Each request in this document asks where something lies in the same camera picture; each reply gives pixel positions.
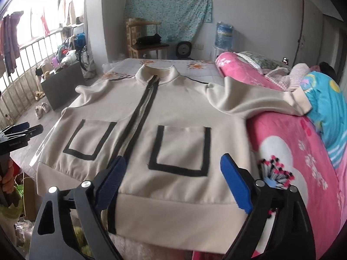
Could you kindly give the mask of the left hand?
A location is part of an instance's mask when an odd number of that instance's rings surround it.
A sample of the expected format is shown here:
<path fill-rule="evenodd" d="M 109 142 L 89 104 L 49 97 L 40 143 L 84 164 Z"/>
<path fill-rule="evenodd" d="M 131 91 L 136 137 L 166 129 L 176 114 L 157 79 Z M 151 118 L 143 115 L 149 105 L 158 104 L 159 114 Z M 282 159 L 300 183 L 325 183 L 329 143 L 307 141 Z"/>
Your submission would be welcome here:
<path fill-rule="evenodd" d="M 9 158 L 8 160 L 8 169 L 6 174 L 1 177 L 1 186 L 3 192 L 7 194 L 11 194 L 14 190 L 14 168 L 13 168 L 13 160 Z"/>

